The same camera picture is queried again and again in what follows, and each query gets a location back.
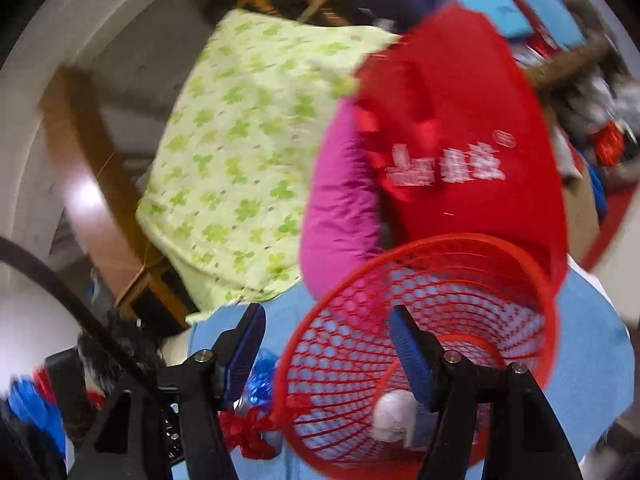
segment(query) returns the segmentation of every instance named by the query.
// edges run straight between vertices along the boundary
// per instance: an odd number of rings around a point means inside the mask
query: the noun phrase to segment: pink sleeve
[[[382,252],[378,194],[355,110],[353,100],[338,105],[316,161],[305,214],[300,264],[316,299]]]

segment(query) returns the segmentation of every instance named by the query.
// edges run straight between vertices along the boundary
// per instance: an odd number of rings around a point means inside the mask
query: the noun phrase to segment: screw
[[[460,352],[456,352],[455,350],[447,350],[446,352],[444,352],[444,360],[447,363],[451,363],[452,365],[454,365],[462,361],[462,354]]]
[[[529,367],[524,363],[513,363],[511,368],[517,374],[526,374],[529,371]]]
[[[194,359],[196,359],[199,363],[206,363],[213,357],[213,352],[211,350],[200,350],[196,352],[194,355]]]

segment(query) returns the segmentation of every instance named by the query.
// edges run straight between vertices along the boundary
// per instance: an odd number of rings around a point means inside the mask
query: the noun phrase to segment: yellow-green fabric
[[[396,36],[244,10],[220,22],[169,118],[137,218],[205,319],[300,280],[310,176],[337,99]]]

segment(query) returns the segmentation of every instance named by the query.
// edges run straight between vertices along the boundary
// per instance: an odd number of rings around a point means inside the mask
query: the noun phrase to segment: mesh basket
[[[546,277],[523,250],[463,234],[382,254],[308,313],[276,374],[274,408],[287,440],[331,478],[414,478],[422,460],[370,434],[378,398],[410,389],[386,325],[396,304],[404,304],[445,349],[475,364],[526,362],[542,387],[550,375],[555,307]],[[304,415],[290,412],[290,396],[307,396],[312,408]],[[484,456],[488,413],[481,405],[471,463]]]

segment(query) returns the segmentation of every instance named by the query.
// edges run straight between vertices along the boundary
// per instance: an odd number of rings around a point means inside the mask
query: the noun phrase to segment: wooden chair
[[[136,222],[140,193],[108,136],[91,80],[60,67],[40,109],[65,214],[116,305],[158,333],[179,333],[196,308]]]

